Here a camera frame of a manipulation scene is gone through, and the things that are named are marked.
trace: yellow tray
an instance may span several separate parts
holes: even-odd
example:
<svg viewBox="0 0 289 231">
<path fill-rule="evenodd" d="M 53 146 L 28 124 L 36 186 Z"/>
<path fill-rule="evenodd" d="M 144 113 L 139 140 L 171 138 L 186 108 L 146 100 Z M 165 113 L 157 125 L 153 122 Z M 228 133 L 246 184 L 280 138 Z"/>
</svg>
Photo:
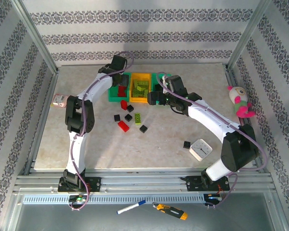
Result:
<svg viewBox="0 0 289 231">
<path fill-rule="evenodd" d="M 149 81 L 149 92 L 151 92 L 151 73 L 132 73 L 130 83 L 130 102 L 132 103 L 148 103 L 148 99 L 144 97 L 132 97 L 134 80 Z"/>
</svg>

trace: metal base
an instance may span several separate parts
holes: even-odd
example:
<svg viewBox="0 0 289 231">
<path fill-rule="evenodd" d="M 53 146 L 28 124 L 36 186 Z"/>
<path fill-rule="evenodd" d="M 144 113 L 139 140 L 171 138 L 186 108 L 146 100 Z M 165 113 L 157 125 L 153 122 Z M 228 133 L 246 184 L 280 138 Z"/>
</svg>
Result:
<svg viewBox="0 0 289 231">
<path fill-rule="evenodd" d="M 186 188 L 188 192 L 203 192 L 203 191 L 219 191 L 220 186 L 224 191 L 229 191 L 229 181 L 227 177 L 222 177 L 215 181 L 214 184 L 209 185 L 208 188 L 202 185 L 201 176 L 187 176 L 185 177 Z"/>
<path fill-rule="evenodd" d="M 85 181 L 89 184 L 90 186 L 90 192 L 94 193 L 99 193 L 100 188 L 101 188 L 101 178 L 100 177 L 85 177 Z M 59 185 L 58 185 L 58 193 L 85 193 L 86 188 L 79 189 L 75 186 L 69 185 L 64 182 L 64 178 L 61 177 L 59 180 Z"/>
</svg>

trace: white marker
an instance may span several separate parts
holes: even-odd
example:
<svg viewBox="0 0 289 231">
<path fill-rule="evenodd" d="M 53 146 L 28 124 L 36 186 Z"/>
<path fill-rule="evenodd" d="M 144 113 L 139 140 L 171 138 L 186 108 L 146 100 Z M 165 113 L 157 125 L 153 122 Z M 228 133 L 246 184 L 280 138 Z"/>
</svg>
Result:
<svg viewBox="0 0 289 231">
<path fill-rule="evenodd" d="M 140 205 L 143 205 L 144 203 L 145 203 L 145 200 L 140 201 L 140 202 L 138 202 L 138 203 L 136 203 L 136 204 L 134 204 L 134 205 L 130 205 L 130 206 L 126 207 L 126 208 L 123 208 L 123 209 L 118 210 L 117 213 L 118 213 L 118 214 L 124 213 L 124 212 L 126 212 L 126 211 L 129 211 L 130 209 L 133 209 L 133 208 L 136 208 L 136 207 L 138 207 L 138 206 L 140 206 Z"/>
</svg>

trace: white wall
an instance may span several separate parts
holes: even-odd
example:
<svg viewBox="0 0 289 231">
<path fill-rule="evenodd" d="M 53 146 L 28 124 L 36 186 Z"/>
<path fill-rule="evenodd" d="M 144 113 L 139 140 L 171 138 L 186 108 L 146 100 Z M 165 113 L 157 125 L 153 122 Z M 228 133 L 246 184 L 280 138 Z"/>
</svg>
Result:
<svg viewBox="0 0 289 231">
<path fill-rule="evenodd" d="M 227 63 L 259 0 L 24 0 L 58 66 Z"/>
<path fill-rule="evenodd" d="M 257 112 L 251 122 L 289 223 L 289 1 L 270 3 L 234 74 Z"/>
<path fill-rule="evenodd" d="M 8 0 L 0 0 L 0 230 L 32 148 L 52 73 Z"/>
</svg>

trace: pink plush toy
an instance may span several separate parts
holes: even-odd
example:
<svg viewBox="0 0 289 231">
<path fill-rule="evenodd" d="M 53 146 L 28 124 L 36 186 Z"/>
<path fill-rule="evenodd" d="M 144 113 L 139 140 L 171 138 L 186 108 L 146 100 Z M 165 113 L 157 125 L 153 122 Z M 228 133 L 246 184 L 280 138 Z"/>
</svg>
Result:
<svg viewBox="0 0 289 231">
<path fill-rule="evenodd" d="M 228 86 L 229 97 L 235 105 L 235 114 L 240 118 L 250 118 L 255 116 L 255 112 L 249 111 L 251 103 L 247 102 L 247 94 L 242 87 Z"/>
</svg>

